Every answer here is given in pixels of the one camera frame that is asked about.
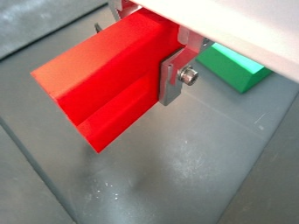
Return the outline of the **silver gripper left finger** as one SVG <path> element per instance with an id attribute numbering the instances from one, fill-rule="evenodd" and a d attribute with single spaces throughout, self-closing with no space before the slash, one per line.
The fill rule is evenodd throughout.
<path id="1" fill-rule="evenodd" d="M 107 0 L 107 3 L 116 22 L 140 9 L 140 6 L 131 0 Z"/>

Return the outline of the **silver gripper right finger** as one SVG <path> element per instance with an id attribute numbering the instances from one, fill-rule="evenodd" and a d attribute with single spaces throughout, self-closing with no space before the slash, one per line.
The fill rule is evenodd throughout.
<path id="1" fill-rule="evenodd" d="M 196 56 L 214 42 L 199 33 L 180 26 L 178 41 L 183 47 L 176 50 L 160 65 L 159 102 L 167 106 L 180 95 L 183 84 L 191 86 L 199 73 L 190 65 Z"/>

